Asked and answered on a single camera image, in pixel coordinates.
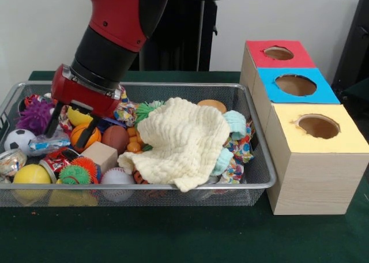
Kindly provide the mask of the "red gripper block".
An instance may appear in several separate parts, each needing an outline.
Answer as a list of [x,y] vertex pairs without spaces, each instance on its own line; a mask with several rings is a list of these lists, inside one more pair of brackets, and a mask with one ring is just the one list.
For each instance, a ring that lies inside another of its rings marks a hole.
[[77,78],[68,65],[60,65],[54,74],[51,85],[52,98],[57,104],[51,114],[51,119],[44,131],[47,138],[51,138],[59,124],[59,116],[62,111],[62,104],[74,105],[82,108],[94,117],[87,124],[79,125],[75,128],[76,148],[87,148],[95,142],[100,141],[100,130],[97,124],[100,118],[111,117],[120,102],[120,88],[102,90],[94,88]]

